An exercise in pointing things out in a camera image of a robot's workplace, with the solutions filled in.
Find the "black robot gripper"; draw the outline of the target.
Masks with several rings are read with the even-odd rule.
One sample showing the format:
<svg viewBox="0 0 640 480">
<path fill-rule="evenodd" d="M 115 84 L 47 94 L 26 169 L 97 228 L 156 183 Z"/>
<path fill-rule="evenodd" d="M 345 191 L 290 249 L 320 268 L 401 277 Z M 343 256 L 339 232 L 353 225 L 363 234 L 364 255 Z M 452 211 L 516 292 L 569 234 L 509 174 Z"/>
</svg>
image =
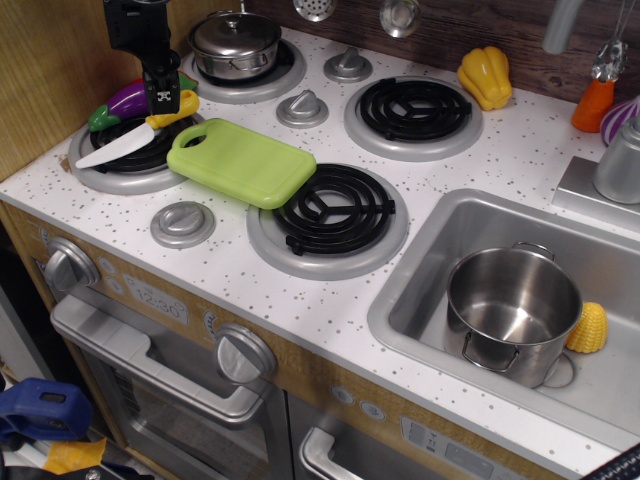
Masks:
<svg viewBox="0 0 640 480">
<path fill-rule="evenodd" d="M 141 63 L 149 113 L 166 115 L 180 108 L 179 55 L 171 48 L 168 1 L 104 1 L 111 48 Z"/>
</svg>

